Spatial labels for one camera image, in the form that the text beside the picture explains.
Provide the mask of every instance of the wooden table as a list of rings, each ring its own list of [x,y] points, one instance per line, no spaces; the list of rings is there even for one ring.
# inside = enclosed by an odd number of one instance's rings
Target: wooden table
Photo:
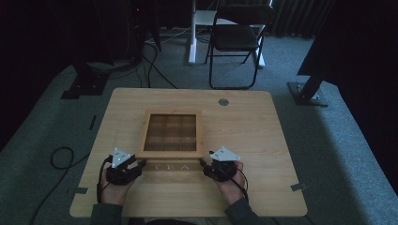
[[[227,99],[228,105],[219,104]],[[117,147],[134,154],[145,110],[201,110],[205,152],[222,146],[241,156],[250,205],[261,217],[304,216],[307,207],[270,93],[263,91],[117,88],[103,117],[70,208],[90,217],[101,162]],[[225,217],[226,203],[214,182],[197,171],[143,172],[126,200],[125,217]]]

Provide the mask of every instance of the hand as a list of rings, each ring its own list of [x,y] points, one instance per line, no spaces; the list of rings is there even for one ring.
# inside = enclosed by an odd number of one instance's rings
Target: hand
[[[134,180],[125,186],[116,186],[110,184],[106,180],[106,170],[103,170],[100,184],[102,188],[102,203],[118,204],[123,206],[124,202],[126,201],[127,194],[129,193],[129,189],[133,183]]]
[[[237,165],[237,168],[243,172],[243,163],[235,161],[235,165]],[[237,171],[237,174],[233,177],[233,179],[241,187],[245,186],[245,178],[241,172]],[[220,193],[222,194],[222,197],[225,199],[228,205],[231,205],[244,197],[240,188],[237,187],[237,185],[234,184],[232,181],[229,180],[224,182],[214,182],[216,183],[217,187],[220,190]]]

